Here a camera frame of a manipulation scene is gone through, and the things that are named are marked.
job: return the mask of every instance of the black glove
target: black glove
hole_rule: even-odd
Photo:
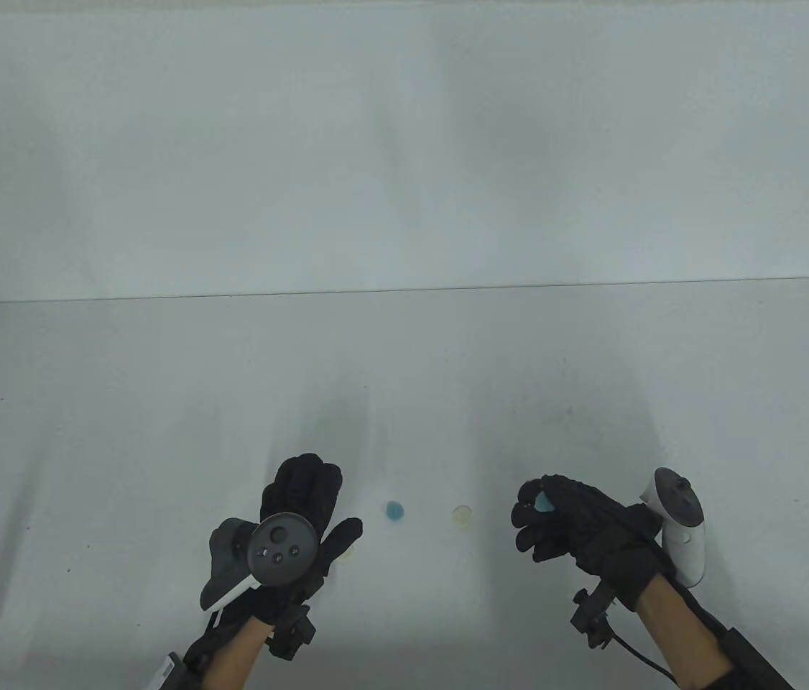
[[[263,522],[278,512],[295,512],[312,523],[321,539],[331,522],[343,481],[339,467],[323,463],[316,454],[292,457],[281,464],[273,484],[264,489],[261,520]],[[234,523],[241,524],[236,528]],[[225,520],[210,538],[211,554],[218,548],[218,533],[221,530],[224,531],[221,536],[226,538],[229,535],[227,538],[231,540],[240,533],[250,536],[256,527],[256,523],[245,520]],[[215,615],[211,618],[206,633],[185,654],[184,663],[188,669],[192,673],[202,673],[212,655],[227,644],[251,617],[275,625],[277,630],[294,625],[300,615],[308,612],[308,607],[301,607],[300,604],[322,587],[332,562],[348,550],[362,533],[363,523],[358,518],[342,520],[323,540],[315,562],[297,581],[284,587],[247,589],[235,601],[227,604],[218,620]]]
[[[261,520],[278,512],[296,512],[312,523],[321,539],[335,512],[343,482],[339,467],[323,462],[314,453],[292,457],[281,464],[274,483],[264,489]],[[291,604],[302,604],[321,588],[331,564],[362,533],[363,523],[358,518],[342,520],[319,546],[315,563],[306,575],[285,587],[258,587],[247,592],[248,602],[244,608],[259,621],[276,625]]]
[[[539,493],[551,502],[552,512],[536,510]],[[546,474],[522,485],[510,515],[517,533],[517,549],[532,549],[536,562],[574,556],[582,571],[598,575],[631,611],[655,575],[676,574],[670,557],[655,542],[663,525],[660,516],[643,504],[622,506],[594,487]]]

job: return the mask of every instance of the white table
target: white table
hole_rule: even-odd
[[[663,687],[509,524],[528,477],[634,502],[660,464],[701,600],[809,687],[809,280],[770,280],[0,305],[0,688],[141,687],[202,630],[211,529],[309,450],[366,531],[255,687]]]

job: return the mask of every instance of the white wall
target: white wall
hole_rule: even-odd
[[[809,275],[809,4],[0,16],[0,300]]]

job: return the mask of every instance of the white label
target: white label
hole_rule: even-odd
[[[171,660],[171,657],[165,657],[164,663],[162,666],[159,667],[158,671],[155,671],[155,676],[152,677],[152,680],[149,681],[148,686],[145,687],[145,690],[160,690],[162,684],[165,683],[165,679],[168,678],[168,674],[172,673],[172,669],[175,667],[175,662]]]

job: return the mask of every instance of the small blue object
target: small blue object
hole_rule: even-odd
[[[405,509],[402,508],[402,504],[398,503],[397,500],[390,500],[390,502],[385,504],[385,517],[393,523],[397,523],[398,520],[401,520],[404,516]]]
[[[554,512],[555,506],[553,506],[552,502],[545,496],[545,492],[542,492],[535,497],[535,509],[538,510],[538,512]]]

